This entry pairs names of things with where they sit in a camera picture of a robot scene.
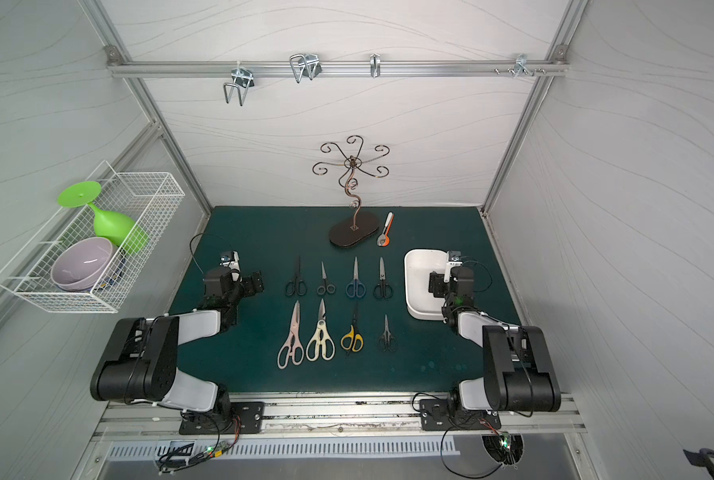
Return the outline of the tiny black scissors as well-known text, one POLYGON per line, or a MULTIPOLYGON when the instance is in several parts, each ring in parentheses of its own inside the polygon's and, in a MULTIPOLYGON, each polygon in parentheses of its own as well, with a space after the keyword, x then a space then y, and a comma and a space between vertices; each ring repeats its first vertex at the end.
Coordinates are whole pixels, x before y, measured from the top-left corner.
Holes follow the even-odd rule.
POLYGON ((378 346, 381 351, 395 352, 398 347, 397 339, 390 330, 388 316, 384 316, 383 331, 378 338, 378 346))

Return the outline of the yellow black scissors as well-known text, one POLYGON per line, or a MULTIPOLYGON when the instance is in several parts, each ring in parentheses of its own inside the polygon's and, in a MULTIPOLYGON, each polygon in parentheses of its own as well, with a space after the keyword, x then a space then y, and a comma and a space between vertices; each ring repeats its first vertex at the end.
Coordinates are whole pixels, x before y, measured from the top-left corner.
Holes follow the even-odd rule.
POLYGON ((341 338, 340 345, 347 354, 360 352, 364 347, 364 339, 359 331, 358 303, 354 305, 350 323, 350 330, 341 338))

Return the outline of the blue handled scissors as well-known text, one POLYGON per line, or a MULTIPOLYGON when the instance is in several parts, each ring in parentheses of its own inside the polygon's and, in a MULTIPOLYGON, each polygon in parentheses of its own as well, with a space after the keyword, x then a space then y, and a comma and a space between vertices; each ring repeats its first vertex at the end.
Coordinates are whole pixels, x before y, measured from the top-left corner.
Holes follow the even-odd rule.
POLYGON ((359 278, 359 260, 354 258, 353 277, 345 287, 345 292, 350 299, 362 299, 366 295, 366 287, 359 278))

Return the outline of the beige scissors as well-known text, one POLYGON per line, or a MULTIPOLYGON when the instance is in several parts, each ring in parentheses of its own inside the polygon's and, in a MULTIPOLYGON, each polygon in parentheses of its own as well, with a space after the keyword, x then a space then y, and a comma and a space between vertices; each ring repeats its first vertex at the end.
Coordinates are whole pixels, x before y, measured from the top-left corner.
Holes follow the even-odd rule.
POLYGON ((313 336, 310 338, 305 349, 305 358, 314 362, 318 359, 330 361, 336 353, 335 342, 329 335, 327 329, 327 310, 325 300, 320 300, 318 308, 318 318, 313 336))

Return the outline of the white storage box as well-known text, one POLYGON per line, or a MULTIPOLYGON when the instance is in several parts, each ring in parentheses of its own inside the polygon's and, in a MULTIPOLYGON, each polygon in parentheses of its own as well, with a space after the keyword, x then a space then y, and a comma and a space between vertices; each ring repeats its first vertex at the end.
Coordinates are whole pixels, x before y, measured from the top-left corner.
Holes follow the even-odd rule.
POLYGON ((409 314, 424 321, 442 321, 445 297, 428 292, 429 273, 443 273, 447 251, 413 249, 404 257, 405 301, 409 314))

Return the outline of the large black scissors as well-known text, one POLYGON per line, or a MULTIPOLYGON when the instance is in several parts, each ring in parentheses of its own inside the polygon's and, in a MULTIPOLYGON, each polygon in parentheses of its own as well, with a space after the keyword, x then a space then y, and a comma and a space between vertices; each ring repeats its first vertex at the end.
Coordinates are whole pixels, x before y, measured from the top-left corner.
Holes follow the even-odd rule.
POLYGON ((304 296, 308 292, 308 287, 303 278, 301 267, 301 256, 297 255, 294 262, 293 276, 285 286, 286 297, 304 296))

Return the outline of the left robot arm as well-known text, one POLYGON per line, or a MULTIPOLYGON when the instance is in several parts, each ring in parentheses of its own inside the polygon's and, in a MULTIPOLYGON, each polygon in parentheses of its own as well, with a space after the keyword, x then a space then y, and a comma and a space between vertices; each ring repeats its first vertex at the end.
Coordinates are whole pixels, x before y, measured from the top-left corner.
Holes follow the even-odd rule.
POLYGON ((225 386, 178 368, 180 346, 224 333, 237 323, 239 302, 264 291, 262 273, 248 277, 222 266, 204 278, 200 308, 180 315, 117 322, 90 380, 97 401, 150 403, 182 414, 179 432, 260 429, 261 402, 234 406, 225 386))

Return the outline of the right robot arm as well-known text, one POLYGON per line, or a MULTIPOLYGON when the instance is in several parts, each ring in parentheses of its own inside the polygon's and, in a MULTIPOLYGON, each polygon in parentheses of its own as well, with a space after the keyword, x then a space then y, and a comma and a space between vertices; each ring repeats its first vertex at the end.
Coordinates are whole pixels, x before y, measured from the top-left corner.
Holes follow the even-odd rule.
POLYGON ((468 267, 430 273, 428 291, 443 300, 443 323, 481 348, 482 374, 451 391, 453 409, 526 417, 559 410, 561 389, 540 328, 506 323, 477 308, 468 267))

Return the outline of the small black scissors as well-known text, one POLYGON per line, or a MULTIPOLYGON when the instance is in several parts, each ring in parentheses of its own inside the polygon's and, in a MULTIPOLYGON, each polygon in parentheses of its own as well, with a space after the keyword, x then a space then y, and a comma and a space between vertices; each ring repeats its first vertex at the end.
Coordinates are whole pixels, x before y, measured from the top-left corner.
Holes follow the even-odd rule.
POLYGON ((318 296, 333 295, 336 293, 336 286, 329 280, 324 263, 321 263, 321 283, 317 286, 318 296))

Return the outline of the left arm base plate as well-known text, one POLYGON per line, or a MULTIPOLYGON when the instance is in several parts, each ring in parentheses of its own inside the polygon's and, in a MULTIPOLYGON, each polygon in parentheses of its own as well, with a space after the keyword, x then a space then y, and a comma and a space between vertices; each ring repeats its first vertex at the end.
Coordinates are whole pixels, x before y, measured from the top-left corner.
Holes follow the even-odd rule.
POLYGON ((258 434, 261 431, 265 404, 237 402, 217 404, 208 412, 182 414, 178 433, 181 435, 258 434))

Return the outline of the black handled scissors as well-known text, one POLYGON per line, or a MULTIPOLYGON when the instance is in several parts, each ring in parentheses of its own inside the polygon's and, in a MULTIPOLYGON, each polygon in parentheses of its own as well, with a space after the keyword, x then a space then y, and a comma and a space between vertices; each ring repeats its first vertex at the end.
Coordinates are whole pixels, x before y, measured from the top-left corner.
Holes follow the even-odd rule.
POLYGON ((387 282, 384 258, 379 259, 379 280, 373 290, 376 299, 389 299, 393 296, 393 287, 387 282))

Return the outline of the pink scissors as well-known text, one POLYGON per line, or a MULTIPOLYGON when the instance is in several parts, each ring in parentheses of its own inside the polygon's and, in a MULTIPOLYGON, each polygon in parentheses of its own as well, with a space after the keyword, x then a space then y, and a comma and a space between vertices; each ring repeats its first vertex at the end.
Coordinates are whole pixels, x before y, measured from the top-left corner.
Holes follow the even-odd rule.
POLYGON ((299 338, 300 314, 300 302, 296 301, 291 315, 287 339, 277 355, 277 367, 280 370, 285 369, 289 364, 298 366, 305 359, 305 351, 299 338))

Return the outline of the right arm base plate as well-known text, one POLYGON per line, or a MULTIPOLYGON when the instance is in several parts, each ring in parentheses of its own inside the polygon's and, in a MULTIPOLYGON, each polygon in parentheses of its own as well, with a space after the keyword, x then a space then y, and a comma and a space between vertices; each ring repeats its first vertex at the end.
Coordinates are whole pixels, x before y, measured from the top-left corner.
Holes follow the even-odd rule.
POLYGON ((495 412, 454 409, 448 400, 423 398, 415 403, 423 431, 443 432, 449 428, 458 430, 483 430, 494 432, 501 429, 495 412))

